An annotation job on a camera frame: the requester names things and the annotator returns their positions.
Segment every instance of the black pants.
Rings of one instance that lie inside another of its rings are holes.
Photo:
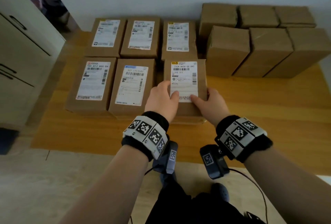
[[[200,193],[191,199],[174,179],[166,182],[146,224],[256,223],[216,195]]]

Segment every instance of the forearm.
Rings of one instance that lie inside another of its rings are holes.
[[[331,186],[273,147],[256,151],[245,166],[287,223],[331,223]]]
[[[147,165],[146,155],[124,145],[102,177],[77,201],[60,224],[127,223]]]

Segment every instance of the person's left hand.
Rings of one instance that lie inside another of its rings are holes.
[[[161,114],[171,123],[177,113],[179,103],[179,92],[175,91],[171,97],[168,94],[170,81],[163,81],[158,86],[151,89],[151,94],[145,106],[146,111],[154,111]]]

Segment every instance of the shoe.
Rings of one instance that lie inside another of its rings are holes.
[[[176,173],[173,172],[172,174],[168,174],[168,173],[161,173],[160,174],[160,180],[162,183],[162,186],[166,186],[169,182],[171,182],[171,180],[174,180],[177,182],[177,178],[176,178]]]
[[[215,184],[213,184],[212,185],[212,188],[210,190],[210,194],[211,195],[215,195],[216,197],[221,198],[225,202],[229,202],[230,201],[229,192],[226,189],[226,187],[223,184],[221,184],[221,183],[215,183]]]

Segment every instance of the wooden tabletop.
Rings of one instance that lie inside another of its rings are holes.
[[[61,54],[67,63],[57,84],[32,148],[114,155],[121,147],[129,121],[83,117],[64,110],[77,63],[84,53],[88,32],[77,32]],[[308,171],[331,175],[331,99],[318,65],[293,79],[229,78],[208,76],[231,113],[248,117],[268,132],[274,146]],[[171,140],[178,143],[178,161],[202,163],[199,149],[213,144],[213,126],[171,125]],[[242,167],[237,161],[229,166]]]

